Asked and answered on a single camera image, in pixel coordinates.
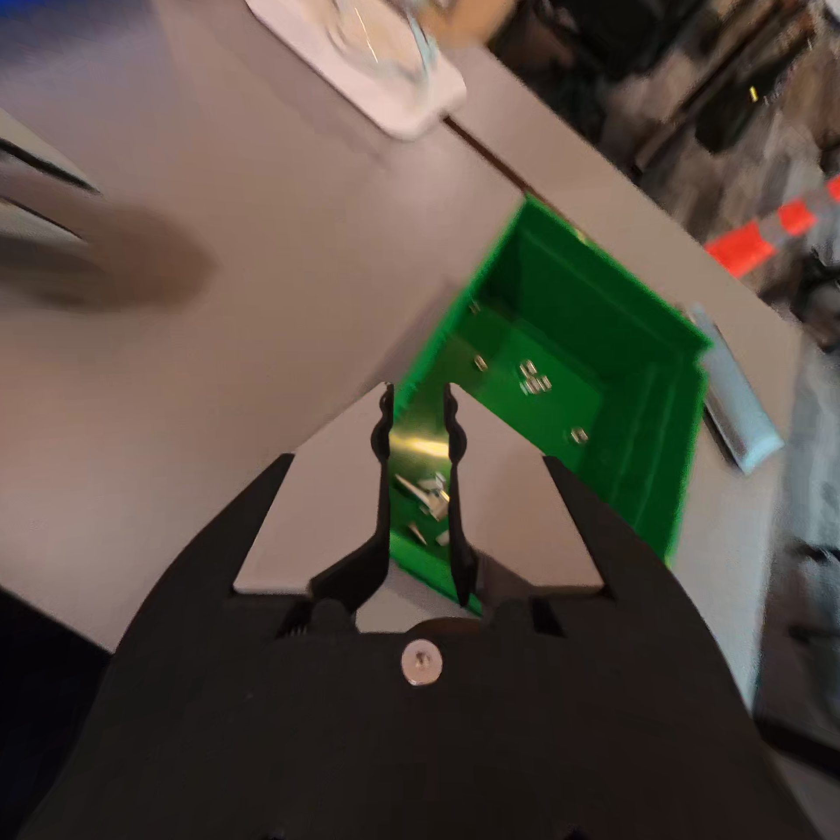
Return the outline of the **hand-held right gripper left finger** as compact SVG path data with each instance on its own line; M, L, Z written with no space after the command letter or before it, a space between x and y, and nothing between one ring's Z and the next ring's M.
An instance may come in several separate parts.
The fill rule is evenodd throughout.
M382 382L303 443L248 550L234 590L334 600L356 613L390 562L389 434Z

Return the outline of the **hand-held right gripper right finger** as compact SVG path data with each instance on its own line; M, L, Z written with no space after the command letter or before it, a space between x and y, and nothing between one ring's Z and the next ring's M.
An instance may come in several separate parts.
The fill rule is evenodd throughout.
M444 387L449 569L458 603L602 592L543 452L456 383Z

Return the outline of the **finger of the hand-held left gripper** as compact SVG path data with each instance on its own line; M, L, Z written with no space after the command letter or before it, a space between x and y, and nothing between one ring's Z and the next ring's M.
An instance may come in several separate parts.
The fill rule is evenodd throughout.
M76 234L3 197L1 268L17 274L69 275L92 268L88 244Z
M1 162L25 165L59 182L99 194L79 167L4 110L1 111Z

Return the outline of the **pile of silver bolts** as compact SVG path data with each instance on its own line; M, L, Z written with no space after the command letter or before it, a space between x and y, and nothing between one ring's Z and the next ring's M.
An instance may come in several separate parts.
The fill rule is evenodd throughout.
M431 478L417 482L400 474L393 476L394 486L402 499L399 510L398 531L422 548L431 547L426 530L437 526L433 540L439 548L449 546L449 531L446 526L450 497L446 477L435 473Z

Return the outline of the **green plastic bin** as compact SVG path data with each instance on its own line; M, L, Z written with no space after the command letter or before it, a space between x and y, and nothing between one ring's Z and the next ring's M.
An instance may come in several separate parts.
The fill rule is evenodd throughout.
M457 602L448 547L399 533L394 474L448 480L444 389L461 386L470 351L458 328L473 301L502 306L556 343L601 387L586 447L558 459L667 566L679 540L694 465L710 342L683 314L532 196L490 248L395 386L391 554Z

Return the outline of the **scattered silver nuts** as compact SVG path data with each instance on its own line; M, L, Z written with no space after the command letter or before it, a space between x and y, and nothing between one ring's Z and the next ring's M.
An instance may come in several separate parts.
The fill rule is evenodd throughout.
M598 382L529 321L473 301L458 327L470 351L461 385L543 453L570 458L590 441Z

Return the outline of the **white power strip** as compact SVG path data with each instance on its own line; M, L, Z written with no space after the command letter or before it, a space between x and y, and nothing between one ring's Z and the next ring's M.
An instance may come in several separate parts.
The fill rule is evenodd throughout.
M710 342L701 362L707 375L707 415L733 464L751 475L782 449L783 438L717 324L697 304L688 306L686 315Z

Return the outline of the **white folding stand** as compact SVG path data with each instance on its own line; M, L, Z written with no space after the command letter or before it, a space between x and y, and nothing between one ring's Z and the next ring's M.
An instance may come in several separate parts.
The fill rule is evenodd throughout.
M421 22L427 2L247 1L257 20L388 136L413 141L466 99Z

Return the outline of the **person's body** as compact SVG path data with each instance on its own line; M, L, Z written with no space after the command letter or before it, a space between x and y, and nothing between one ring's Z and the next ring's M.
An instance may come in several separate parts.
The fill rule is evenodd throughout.
M77 740L112 654L1 591L1 838L14 838Z

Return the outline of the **orange traffic cone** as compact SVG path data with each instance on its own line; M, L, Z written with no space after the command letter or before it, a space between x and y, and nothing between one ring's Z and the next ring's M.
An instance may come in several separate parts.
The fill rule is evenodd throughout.
M704 245L706 253L732 277L742 279L776 256L790 242L809 234L839 204L839 174Z

